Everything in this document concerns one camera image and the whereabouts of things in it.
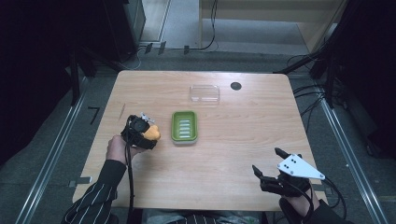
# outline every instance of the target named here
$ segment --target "transparent plastic lid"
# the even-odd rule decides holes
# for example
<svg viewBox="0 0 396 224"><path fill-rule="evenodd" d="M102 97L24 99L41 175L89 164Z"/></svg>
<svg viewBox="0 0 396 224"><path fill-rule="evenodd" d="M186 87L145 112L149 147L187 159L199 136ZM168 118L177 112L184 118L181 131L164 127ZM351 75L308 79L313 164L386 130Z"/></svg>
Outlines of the transparent plastic lid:
<svg viewBox="0 0 396 224"><path fill-rule="evenodd" d="M220 101L219 86L192 85L190 87L190 100L198 105L218 105Z"/></svg>

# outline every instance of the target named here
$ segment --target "gray floor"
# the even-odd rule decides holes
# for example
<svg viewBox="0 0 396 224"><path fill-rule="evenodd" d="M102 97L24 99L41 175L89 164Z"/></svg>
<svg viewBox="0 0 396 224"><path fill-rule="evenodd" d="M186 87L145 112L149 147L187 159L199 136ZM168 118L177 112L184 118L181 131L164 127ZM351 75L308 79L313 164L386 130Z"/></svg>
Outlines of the gray floor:
<svg viewBox="0 0 396 224"><path fill-rule="evenodd" d="M176 1L172 0L171 6L175 6ZM176 38L167 35L166 30L168 29L165 29L163 38L166 38L169 44ZM179 34L180 38L183 38L181 34L186 34L179 32L174 30L174 33ZM298 42L298 39L291 39L290 42L292 41ZM183 43L181 46L184 46L186 45L184 43L193 44L194 42L191 41L191 38L186 37L186 40L177 40L175 43ZM275 52L238 52L245 50L244 48L236 50L236 52L230 52L220 50L221 41L218 43L219 48L216 52L191 51L185 55L182 50L167 49L160 55L157 49L153 49L148 54L141 51L139 59L132 58L125 65L130 68L138 67L139 70L266 73L284 68L292 55L304 54L298 50L291 50L289 53L282 54L280 52L288 52L289 49L285 49L280 44L278 45L278 51L276 51L276 48L273 49ZM89 88L76 122L65 141L62 154L35 209L31 223L59 223L64 211L71 205L74 188L69 188L67 185L69 181L77 180L80 176L108 96L117 78L117 74L107 67L98 65L98 70L99 74L90 79ZM307 75L307 69L303 67L297 73L290 74L290 84L294 89L312 84L312 80ZM296 102L299 109L301 111L305 110L315 101L315 97L315 95L310 95L297 98ZM14 223L17 220L29 190L35 183L42 164L46 160L56 135L67 116L70 102L71 92L57 105L35 135L31 144L1 168L0 223ZM99 115L93 124L90 123L94 111L88 109L88 106L100 107ZM353 146L355 154L386 212L389 223L396 223L396 215L393 212L396 188L396 180L393 178L393 171L396 168L395 161L370 157L365 152L364 141L356 129L352 117L340 106L335 108L335 112L342 122L350 144ZM307 122L306 119L307 115L303 117L304 124ZM337 139L334 137L332 127L320 106L312 113L307 136L319 170L330 177L346 197L348 219L355 223L373 223L357 184L341 153ZM334 203L335 195L328 194L328 199L331 203ZM126 209L114 208L114 212L120 217L120 223L125 223Z"/></svg>

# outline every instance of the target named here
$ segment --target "white mounting plate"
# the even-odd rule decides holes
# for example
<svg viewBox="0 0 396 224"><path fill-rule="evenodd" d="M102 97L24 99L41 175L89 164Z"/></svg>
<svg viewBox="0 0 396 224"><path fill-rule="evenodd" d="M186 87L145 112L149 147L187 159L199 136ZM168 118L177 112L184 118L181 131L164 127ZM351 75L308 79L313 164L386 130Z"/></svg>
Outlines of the white mounting plate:
<svg viewBox="0 0 396 224"><path fill-rule="evenodd" d="M301 159L296 154L291 154L290 156L288 156L285 160L277 165L277 169L291 176L321 180L325 179L324 174L319 172L317 169L315 169L308 162Z"/></svg>

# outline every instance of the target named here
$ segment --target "table top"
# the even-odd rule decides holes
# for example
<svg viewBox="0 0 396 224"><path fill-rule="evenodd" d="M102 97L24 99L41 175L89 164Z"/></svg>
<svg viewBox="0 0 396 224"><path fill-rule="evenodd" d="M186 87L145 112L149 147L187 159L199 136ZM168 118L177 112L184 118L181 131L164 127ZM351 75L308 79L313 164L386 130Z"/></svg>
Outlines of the table top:
<svg viewBox="0 0 396 224"><path fill-rule="evenodd" d="M242 88L233 90L233 82ZM191 85L219 86L219 104L191 102ZM183 110L196 113L198 140L193 145L176 146L171 138L172 114ZM278 211L279 196L262 192L251 165L264 175L278 176L276 165L282 159L274 148L280 147L301 153L316 166L285 75L123 71L81 176L97 180L108 140L120 134L129 115L140 112L155 119L162 137L153 150L133 159L137 208ZM78 185L73 201L88 186ZM129 206L127 172L118 192L113 206Z"/></svg>

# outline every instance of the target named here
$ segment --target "person's left hand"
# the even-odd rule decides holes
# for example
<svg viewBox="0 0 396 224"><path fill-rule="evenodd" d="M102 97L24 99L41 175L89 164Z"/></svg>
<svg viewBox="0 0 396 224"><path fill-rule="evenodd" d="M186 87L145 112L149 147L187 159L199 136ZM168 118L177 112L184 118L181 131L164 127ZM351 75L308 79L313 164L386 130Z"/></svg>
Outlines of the person's left hand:
<svg viewBox="0 0 396 224"><path fill-rule="evenodd" d="M126 165L125 144L125 141L120 135L114 135L113 138L108 141L106 160L120 161ZM136 154L145 151L145 149L140 147L130 147L130 150L132 158Z"/></svg>

